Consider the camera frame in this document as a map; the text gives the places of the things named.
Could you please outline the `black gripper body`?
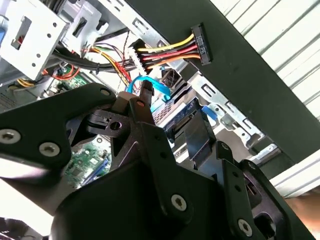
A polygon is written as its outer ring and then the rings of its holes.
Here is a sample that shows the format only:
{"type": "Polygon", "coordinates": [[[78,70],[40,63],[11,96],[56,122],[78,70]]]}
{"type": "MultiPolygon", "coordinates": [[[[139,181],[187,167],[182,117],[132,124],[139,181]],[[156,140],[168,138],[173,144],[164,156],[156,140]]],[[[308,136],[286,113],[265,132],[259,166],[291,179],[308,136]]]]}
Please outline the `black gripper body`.
{"type": "Polygon", "coordinates": [[[231,231],[218,179],[235,166],[216,160],[208,174],[174,159],[127,163],[69,195],[53,220],[56,240],[222,240],[231,231]]]}

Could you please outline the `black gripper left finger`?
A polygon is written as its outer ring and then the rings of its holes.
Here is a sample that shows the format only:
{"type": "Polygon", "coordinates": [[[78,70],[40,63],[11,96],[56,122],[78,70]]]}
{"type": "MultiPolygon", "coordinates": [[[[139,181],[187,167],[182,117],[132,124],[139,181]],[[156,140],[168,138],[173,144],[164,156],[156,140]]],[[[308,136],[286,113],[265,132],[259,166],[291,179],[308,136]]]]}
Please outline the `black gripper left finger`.
{"type": "Polygon", "coordinates": [[[97,135],[111,138],[111,172],[134,161],[175,160],[153,120],[152,95],[150,83],[139,96],[115,95],[91,83],[2,113],[0,175],[35,185],[55,183],[72,148],[97,135]]]}

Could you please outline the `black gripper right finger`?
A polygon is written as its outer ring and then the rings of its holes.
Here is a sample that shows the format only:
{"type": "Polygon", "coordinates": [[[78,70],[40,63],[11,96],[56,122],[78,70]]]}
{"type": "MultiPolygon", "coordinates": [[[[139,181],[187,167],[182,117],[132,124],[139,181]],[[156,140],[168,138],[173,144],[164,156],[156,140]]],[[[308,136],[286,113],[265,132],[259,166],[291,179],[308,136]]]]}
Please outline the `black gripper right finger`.
{"type": "Polygon", "coordinates": [[[184,134],[194,169],[217,184],[223,239],[314,239],[256,164],[234,160],[230,147],[216,139],[205,113],[198,110],[184,134]]]}

